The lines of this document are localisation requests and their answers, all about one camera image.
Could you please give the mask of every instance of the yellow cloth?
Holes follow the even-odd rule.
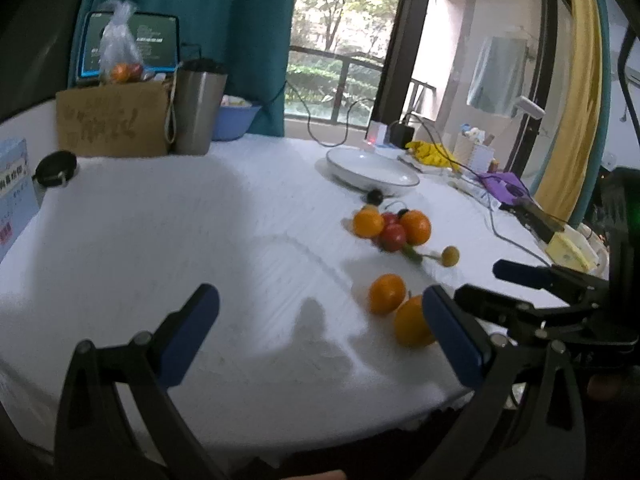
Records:
[[[442,156],[446,155],[455,162],[451,152],[442,144],[436,145],[430,142],[424,142],[423,140],[413,140],[412,142],[408,142],[405,147],[408,150],[412,150],[416,160],[422,164],[436,166],[437,168],[451,166],[454,170],[458,169],[457,164],[451,164],[446,157]]]
[[[602,98],[602,35],[596,0],[572,0],[574,52],[554,150],[536,192],[547,213],[568,220],[580,196]]]

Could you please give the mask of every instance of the stainless steel container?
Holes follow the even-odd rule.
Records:
[[[220,102],[226,72],[211,59],[191,59],[175,74],[175,153],[206,155]]]

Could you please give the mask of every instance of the plate rim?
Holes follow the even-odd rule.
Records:
[[[380,180],[379,178],[372,178],[370,176],[363,175],[363,174],[360,174],[360,173],[356,173],[355,171],[351,171],[348,168],[345,168],[344,166],[338,164],[337,162],[334,162],[333,160],[331,160],[329,158],[329,154],[333,150],[344,151],[344,148],[343,149],[340,149],[340,148],[341,148],[341,146],[340,147],[336,146],[335,148],[330,149],[328,152],[326,152],[325,158],[330,164],[333,164],[334,166],[337,166],[338,168],[340,168],[343,171],[346,171],[347,173],[351,173],[354,176],[359,176],[360,178],[368,178],[369,180],[372,180],[374,182],[381,182],[382,184],[385,184],[386,186],[415,187],[415,186],[419,186],[420,185],[420,176],[418,176],[418,174],[415,173],[415,172],[414,172],[414,175],[415,175],[416,182],[414,184],[397,184],[395,182],[388,182],[386,180]],[[349,146],[347,147],[347,149],[350,150],[350,151],[353,150],[353,151],[356,151],[356,152],[368,153],[369,155],[381,156],[383,158],[386,158],[386,160],[390,160],[391,162],[397,162],[398,164],[401,164],[402,166],[404,166],[404,164],[402,164],[402,162],[399,162],[398,160],[394,160],[392,158],[388,158],[388,157],[386,157],[384,155],[380,155],[379,153],[371,153],[371,152],[367,152],[366,150],[362,150],[360,148],[352,148],[352,147],[349,147]]]

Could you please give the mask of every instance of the brown box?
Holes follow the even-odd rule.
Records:
[[[78,156],[166,155],[167,105],[166,89],[159,82],[58,92],[58,145]]]

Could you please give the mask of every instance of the curtain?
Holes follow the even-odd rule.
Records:
[[[574,212],[569,218],[569,225],[577,227],[584,219],[587,208],[591,200],[591,195],[596,187],[598,172],[602,163],[602,154],[607,140],[609,130],[609,113],[611,111],[611,57],[609,55],[609,13],[607,12],[607,1],[597,0],[600,11],[600,28],[602,29],[602,102],[600,104],[600,117],[598,118],[598,129],[593,147],[589,155],[587,164],[587,174],[582,184],[582,191],[575,205]]]
[[[602,95],[602,35],[596,0],[572,0],[574,52],[566,106],[536,200],[568,220],[584,184]]]
[[[72,60],[78,58],[85,16],[103,1],[82,0]],[[282,88],[289,59],[294,0],[133,1],[140,11],[178,16],[180,40],[200,44],[204,57],[226,66],[227,94],[268,104],[255,118],[251,133],[284,135]],[[74,70],[70,72],[72,82]]]

